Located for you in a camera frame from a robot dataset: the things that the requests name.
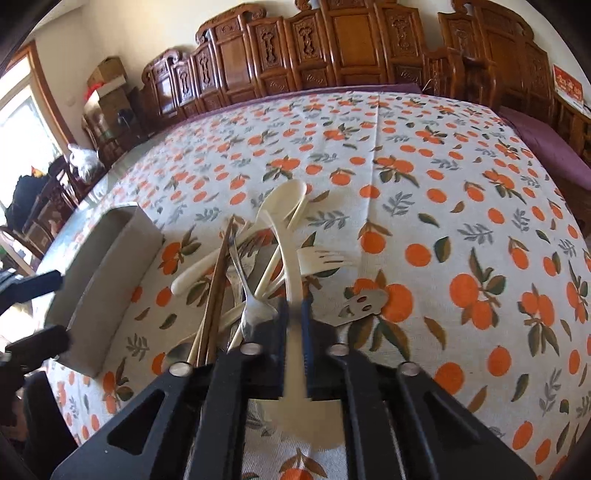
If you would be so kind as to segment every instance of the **floral tablecloth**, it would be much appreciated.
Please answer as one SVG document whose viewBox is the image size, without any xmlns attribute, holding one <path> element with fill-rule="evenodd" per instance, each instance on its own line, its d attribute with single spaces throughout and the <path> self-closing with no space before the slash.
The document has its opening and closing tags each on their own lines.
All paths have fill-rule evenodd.
<svg viewBox="0 0 591 480">
<path fill-rule="evenodd" d="M 354 323 L 349 342 L 376 362 L 420 364 L 548 478 L 589 419 L 591 257 L 544 168 L 493 112 L 396 93 L 237 107 L 177 127 L 129 170 L 70 253 L 102 212 L 128 201 L 166 242 L 103 373 L 49 366 L 76 440 L 123 408 L 161 373 L 164 352 L 197 329 L 210 277 L 177 298 L 175 275 L 219 245 L 231 215 L 254 220 L 292 177 L 307 182 L 310 199 L 298 242 L 355 263 L 305 280 L 316 316 L 362 288 L 387 291 L 381 314 Z M 343 447 L 314 451 L 255 408 L 248 426 L 247 478 L 346 476 Z"/>
</svg>

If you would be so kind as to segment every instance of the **chopsticks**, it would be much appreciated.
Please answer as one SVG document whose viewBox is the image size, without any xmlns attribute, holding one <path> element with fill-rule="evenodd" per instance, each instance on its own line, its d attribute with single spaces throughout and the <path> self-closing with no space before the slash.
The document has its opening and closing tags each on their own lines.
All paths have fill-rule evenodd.
<svg viewBox="0 0 591 480">
<path fill-rule="evenodd" d="M 187 363 L 196 367 L 213 363 L 216 360 L 216 340 L 219 328 L 219 320 L 222 315 L 223 294 L 226 288 L 226 267 L 228 265 L 228 240 L 233 228 L 234 217 L 230 219 L 226 233 L 223 236 L 222 246 L 217 256 L 213 270 L 212 283 L 209 287 L 209 296 L 205 307 L 202 325 L 195 336 L 193 346 L 189 352 Z"/>
</svg>

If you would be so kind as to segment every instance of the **screw head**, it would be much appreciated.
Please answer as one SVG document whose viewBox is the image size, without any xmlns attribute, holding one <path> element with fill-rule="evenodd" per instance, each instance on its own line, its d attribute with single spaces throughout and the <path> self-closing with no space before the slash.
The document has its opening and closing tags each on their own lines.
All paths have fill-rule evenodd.
<svg viewBox="0 0 591 480">
<path fill-rule="evenodd" d="M 349 354 L 349 347 L 344 343 L 336 343 L 329 347 L 328 354 L 332 356 L 345 356 Z"/>
<path fill-rule="evenodd" d="M 177 362 L 170 365 L 168 371 L 175 377 L 187 377 L 193 371 L 193 367 L 187 362 Z"/>
<path fill-rule="evenodd" d="M 413 362 L 404 362 L 398 369 L 406 377 L 415 377 L 421 371 L 421 367 Z"/>
<path fill-rule="evenodd" d="M 259 355 L 262 352 L 262 346 L 258 343 L 245 343 L 240 347 L 244 355 Z"/>
</svg>

